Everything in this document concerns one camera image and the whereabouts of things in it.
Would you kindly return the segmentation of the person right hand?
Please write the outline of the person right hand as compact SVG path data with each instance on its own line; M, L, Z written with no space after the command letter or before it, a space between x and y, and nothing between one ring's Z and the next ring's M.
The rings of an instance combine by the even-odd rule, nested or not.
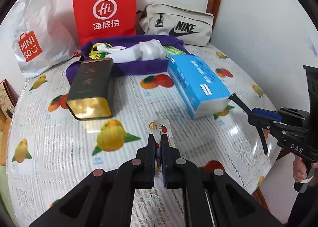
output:
M307 178L307 168L302 158L296 156L293 161L293 178L297 182L301 182Z

